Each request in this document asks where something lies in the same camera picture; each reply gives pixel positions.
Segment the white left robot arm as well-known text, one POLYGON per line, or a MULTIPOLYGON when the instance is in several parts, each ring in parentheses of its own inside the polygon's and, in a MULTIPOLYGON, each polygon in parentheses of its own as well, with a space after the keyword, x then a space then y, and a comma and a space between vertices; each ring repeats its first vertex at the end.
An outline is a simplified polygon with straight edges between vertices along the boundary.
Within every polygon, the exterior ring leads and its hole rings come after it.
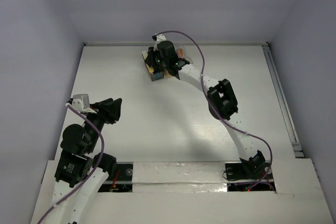
POLYGON ((140 99, 140 80, 156 74, 163 77, 164 70, 152 47, 82 54, 66 107, 83 122, 64 128, 51 205, 40 223, 81 223, 103 183, 124 175, 106 149, 112 140, 130 147, 155 137, 149 100, 140 99))

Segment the orange pink highlighter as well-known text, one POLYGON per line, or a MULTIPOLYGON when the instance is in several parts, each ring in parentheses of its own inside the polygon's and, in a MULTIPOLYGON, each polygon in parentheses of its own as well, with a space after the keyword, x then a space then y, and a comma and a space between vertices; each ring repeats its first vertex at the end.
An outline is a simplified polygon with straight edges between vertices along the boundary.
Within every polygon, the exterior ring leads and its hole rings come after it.
POLYGON ((153 75, 154 74, 154 69, 152 67, 149 67, 148 65, 145 65, 145 66, 146 66, 146 69, 147 69, 148 73, 150 75, 153 75))

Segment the yellow highlighter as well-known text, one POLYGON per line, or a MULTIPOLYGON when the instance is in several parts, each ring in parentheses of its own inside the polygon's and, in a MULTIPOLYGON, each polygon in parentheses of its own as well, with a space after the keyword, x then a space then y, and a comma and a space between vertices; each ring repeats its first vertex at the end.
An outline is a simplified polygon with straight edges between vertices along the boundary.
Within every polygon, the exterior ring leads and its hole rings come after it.
POLYGON ((147 51, 142 51, 142 57, 143 57, 143 59, 146 59, 148 57, 148 52, 147 51))

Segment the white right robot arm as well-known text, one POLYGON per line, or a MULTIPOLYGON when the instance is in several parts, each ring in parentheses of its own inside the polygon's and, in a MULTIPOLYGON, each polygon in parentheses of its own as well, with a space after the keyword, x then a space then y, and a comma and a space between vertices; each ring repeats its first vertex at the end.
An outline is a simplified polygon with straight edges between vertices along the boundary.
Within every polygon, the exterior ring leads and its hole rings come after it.
POLYGON ((166 39, 158 40, 148 48, 145 61, 154 70, 165 70, 172 77, 203 92, 211 115, 224 125, 238 151, 239 161, 225 167, 224 174, 228 180, 259 181, 271 173, 273 160, 266 160, 255 145, 254 140, 261 141, 262 138, 244 130, 238 117, 238 101, 229 80, 217 80, 206 75, 204 65, 197 69, 166 39))

